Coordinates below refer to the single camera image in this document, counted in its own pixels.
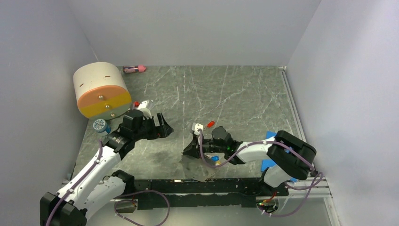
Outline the red key tag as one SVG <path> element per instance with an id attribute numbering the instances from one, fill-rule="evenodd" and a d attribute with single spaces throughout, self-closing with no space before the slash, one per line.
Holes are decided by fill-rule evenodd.
<path id="1" fill-rule="evenodd" d="M 207 124 L 207 127 L 208 128 L 211 128 L 211 127 L 213 127 L 215 125 L 215 121 L 211 121 L 211 122 L 209 122 L 208 124 Z"/>

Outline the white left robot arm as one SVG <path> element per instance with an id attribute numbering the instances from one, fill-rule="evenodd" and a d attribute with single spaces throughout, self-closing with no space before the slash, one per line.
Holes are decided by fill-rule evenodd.
<path id="1" fill-rule="evenodd" d="M 144 109 L 127 111 L 118 128 L 99 142 L 93 158 L 55 194 L 45 193 L 40 200 L 41 226 L 84 226 L 111 199 L 128 198 L 135 191 L 134 177 L 118 171 L 107 182 L 100 180 L 142 139 L 166 138 L 173 133 L 161 113 L 154 117 Z"/>

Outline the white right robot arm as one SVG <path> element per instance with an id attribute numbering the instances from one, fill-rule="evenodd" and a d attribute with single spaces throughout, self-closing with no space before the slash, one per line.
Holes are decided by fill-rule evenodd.
<path id="1" fill-rule="evenodd" d="M 204 138 L 201 125 L 194 128 L 192 134 L 193 139 L 184 148 L 183 155 L 203 160 L 206 153 L 223 153 L 225 162 L 222 165 L 272 160 L 275 164 L 264 171 L 259 182 L 259 191 L 264 195 L 271 195 L 279 185 L 292 178 L 305 180 L 315 170 L 316 149 L 284 130 L 269 139 L 254 142 L 237 141 L 222 126 L 213 129 L 209 139 Z"/>

